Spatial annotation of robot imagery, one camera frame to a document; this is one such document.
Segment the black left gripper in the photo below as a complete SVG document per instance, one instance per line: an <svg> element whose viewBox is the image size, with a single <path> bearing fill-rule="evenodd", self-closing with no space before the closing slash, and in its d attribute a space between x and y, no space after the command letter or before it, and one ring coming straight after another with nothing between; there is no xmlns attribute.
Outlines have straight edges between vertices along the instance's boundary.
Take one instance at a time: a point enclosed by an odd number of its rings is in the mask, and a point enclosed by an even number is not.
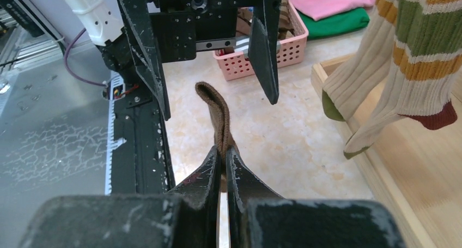
<svg viewBox="0 0 462 248"><path fill-rule="evenodd" d="M162 62L236 45L239 8L253 6L248 58L270 104L279 98L277 42L281 0L117 0L137 75L171 117Z"/></svg>

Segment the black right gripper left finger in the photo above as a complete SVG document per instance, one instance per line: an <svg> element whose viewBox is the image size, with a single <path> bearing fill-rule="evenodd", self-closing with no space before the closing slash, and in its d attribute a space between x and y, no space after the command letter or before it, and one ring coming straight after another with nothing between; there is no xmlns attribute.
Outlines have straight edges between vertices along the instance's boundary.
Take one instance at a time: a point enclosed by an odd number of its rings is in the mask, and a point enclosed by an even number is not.
<svg viewBox="0 0 462 248"><path fill-rule="evenodd" d="M166 193L52 198L19 247L218 247L220 168L214 146Z"/></svg>

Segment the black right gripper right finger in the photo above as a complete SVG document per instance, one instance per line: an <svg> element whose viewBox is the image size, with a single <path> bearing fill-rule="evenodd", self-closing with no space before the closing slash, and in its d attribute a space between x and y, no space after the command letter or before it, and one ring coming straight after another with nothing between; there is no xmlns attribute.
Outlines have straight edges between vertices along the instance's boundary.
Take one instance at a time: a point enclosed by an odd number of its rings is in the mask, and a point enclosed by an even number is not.
<svg viewBox="0 0 462 248"><path fill-rule="evenodd" d="M231 247L405 247L391 213L363 199L287 199L226 153Z"/></svg>

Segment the brown beige striped sock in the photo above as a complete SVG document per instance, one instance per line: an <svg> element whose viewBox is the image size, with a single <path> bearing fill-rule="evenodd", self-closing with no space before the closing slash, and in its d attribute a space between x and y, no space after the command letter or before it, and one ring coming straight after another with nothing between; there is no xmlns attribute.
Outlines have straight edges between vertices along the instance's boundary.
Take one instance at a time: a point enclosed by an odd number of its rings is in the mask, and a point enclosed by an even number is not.
<svg viewBox="0 0 462 248"><path fill-rule="evenodd" d="M230 131L229 107L222 95L212 85L206 82L197 82L195 90L209 109L214 128L214 144L217 146L217 151L221 157L220 191L227 192L226 152L231 147L234 147L237 152L239 151Z"/></svg>

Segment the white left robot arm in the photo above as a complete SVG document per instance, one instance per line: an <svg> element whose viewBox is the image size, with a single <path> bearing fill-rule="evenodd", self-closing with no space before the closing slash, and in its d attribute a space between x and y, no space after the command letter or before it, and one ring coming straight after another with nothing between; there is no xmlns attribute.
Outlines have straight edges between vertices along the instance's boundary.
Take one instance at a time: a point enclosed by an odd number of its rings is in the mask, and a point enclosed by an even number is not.
<svg viewBox="0 0 462 248"><path fill-rule="evenodd" d="M279 97L277 41L281 0L64 0L84 25L107 67L140 84L171 116L163 64L235 44L238 9L251 7L248 59L271 104Z"/></svg>

